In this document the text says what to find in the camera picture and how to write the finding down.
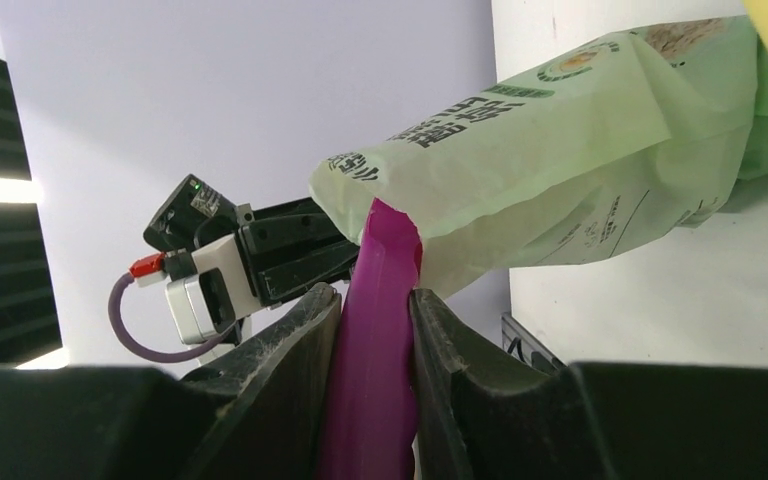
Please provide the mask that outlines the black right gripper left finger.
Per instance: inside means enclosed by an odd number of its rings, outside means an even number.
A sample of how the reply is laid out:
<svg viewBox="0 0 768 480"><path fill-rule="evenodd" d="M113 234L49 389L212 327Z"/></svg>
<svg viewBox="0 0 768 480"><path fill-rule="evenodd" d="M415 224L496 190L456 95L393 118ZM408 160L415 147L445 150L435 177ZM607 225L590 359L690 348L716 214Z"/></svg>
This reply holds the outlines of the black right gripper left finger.
<svg viewBox="0 0 768 480"><path fill-rule="evenodd" d="M0 367L0 479L308 479L340 321L331 286L182 378Z"/></svg>

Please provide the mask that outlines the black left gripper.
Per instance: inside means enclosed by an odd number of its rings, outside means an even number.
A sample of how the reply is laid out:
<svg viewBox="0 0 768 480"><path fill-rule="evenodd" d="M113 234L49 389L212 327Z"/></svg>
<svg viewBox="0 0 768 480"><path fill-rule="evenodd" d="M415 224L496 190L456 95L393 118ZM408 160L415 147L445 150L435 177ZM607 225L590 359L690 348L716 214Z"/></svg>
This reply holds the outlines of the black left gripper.
<svg viewBox="0 0 768 480"><path fill-rule="evenodd" d="M348 281L359 247L310 197L253 210L236 208L236 240L254 296L272 308L318 283Z"/></svg>

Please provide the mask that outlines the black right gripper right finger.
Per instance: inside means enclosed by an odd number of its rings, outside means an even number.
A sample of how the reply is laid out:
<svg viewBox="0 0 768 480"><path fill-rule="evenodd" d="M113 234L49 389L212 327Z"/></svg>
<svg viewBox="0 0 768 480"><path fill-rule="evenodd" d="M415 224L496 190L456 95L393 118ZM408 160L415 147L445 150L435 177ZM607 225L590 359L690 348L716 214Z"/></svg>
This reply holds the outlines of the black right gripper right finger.
<svg viewBox="0 0 768 480"><path fill-rule="evenodd" d="M579 362L547 375L410 297L425 479L768 479L768 369Z"/></svg>

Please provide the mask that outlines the magenta plastic scoop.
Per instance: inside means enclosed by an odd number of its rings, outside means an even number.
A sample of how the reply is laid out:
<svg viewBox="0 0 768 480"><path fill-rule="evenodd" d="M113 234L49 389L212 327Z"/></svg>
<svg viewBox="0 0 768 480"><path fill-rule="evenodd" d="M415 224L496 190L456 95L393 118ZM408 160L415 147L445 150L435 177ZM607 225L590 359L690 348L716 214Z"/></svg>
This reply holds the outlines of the magenta plastic scoop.
<svg viewBox="0 0 768 480"><path fill-rule="evenodd" d="M418 412L409 297L421 242L409 217L374 200L342 308L315 476L410 479Z"/></svg>

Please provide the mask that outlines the green cat litter bag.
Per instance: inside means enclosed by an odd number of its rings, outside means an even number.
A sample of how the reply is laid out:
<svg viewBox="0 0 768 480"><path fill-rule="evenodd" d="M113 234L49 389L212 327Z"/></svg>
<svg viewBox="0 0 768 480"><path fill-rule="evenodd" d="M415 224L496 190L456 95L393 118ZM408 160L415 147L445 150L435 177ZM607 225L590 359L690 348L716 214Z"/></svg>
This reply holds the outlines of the green cat litter bag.
<svg viewBox="0 0 768 480"><path fill-rule="evenodd" d="M577 265L696 226L768 175L768 50L749 18L594 39L314 170L315 202L359 241L374 200L423 244L448 297L486 272Z"/></svg>

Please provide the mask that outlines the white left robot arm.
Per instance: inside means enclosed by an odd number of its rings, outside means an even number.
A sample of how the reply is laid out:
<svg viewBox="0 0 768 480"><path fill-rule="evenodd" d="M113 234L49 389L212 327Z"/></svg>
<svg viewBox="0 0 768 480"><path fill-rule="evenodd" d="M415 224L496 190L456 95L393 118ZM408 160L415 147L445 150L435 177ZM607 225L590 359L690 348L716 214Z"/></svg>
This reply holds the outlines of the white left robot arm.
<svg viewBox="0 0 768 480"><path fill-rule="evenodd" d="M236 205L190 174L172 191L143 232L160 252L206 254L231 245L220 268L242 274L230 293L248 293L263 307L304 295L317 283L350 279L359 247L345 238L310 197L253 210Z"/></svg>

